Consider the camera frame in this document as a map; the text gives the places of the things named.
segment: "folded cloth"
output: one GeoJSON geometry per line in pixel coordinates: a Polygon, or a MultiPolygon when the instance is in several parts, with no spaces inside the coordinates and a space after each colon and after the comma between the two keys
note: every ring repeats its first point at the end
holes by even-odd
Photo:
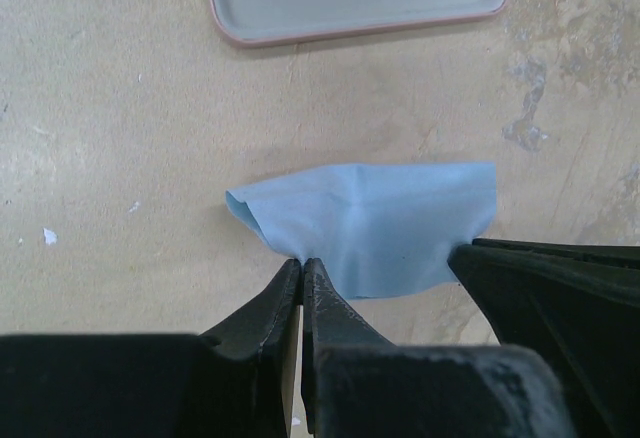
{"type": "Polygon", "coordinates": [[[321,258],[346,299],[456,282],[452,249],[496,212],[491,163],[323,166],[226,193],[231,213],[273,251],[321,258]]]}

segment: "cloth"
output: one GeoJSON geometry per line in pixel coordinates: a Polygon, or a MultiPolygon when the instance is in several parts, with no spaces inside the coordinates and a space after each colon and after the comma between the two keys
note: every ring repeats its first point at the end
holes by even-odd
{"type": "Polygon", "coordinates": [[[491,223],[496,172],[490,163],[323,166],[226,199],[272,250],[322,259],[342,297],[388,298],[456,281],[447,259],[491,223]]]}

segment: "stained surface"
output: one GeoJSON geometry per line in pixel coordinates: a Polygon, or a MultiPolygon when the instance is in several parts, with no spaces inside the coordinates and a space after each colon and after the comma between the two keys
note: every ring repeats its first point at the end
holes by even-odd
{"type": "MultiPolygon", "coordinates": [[[[640,0],[251,52],[208,0],[0,0],[0,20],[3,332],[209,328],[283,261],[224,190],[328,163],[494,161],[488,236],[640,244],[640,0]]],[[[491,339],[455,285],[355,308],[395,342],[491,339]]]]}

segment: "paint stain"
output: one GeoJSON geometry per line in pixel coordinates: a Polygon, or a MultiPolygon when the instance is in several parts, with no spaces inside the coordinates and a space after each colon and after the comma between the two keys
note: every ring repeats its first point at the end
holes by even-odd
{"type": "Polygon", "coordinates": [[[522,116],[502,128],[502,136],[505,140],[517,143],[520,148],[526,151],[540,151],[542,142],[549,135],[533,124],[533,118],[538,109],[538,103],[540,103],[544,95],[544,88],[547,83],[547,65],[544,61],[530,56],[526,62],[515,66],[509,71],[518,80],[529,85],[530,88],[522,101],[522,116]]]}
{"type": "Polygon", "coordinates": [[[627,4],[607,0],[512,0],[504,20],[521,53],[555,54],[568,89],[598,98],[621,96],[640,83],[640,19],[627,4]]]}
{"type": "Polygon", "coordinates": [[[608,205],[587,225],[578,244],[640,245],[640,164],[631,167],[612,191],[608,205]]]}

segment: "light blue fabric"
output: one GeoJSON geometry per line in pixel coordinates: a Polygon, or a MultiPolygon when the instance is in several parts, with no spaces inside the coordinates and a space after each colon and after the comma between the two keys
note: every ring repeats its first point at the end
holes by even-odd
{"type": "Polygon", "coordinates": [[[227,206],[272,250],[321,258],[344,298],[387,298],[456,278],[451,250],[496,212],[490,163],[335,165],[227,191],[227,206]]]}

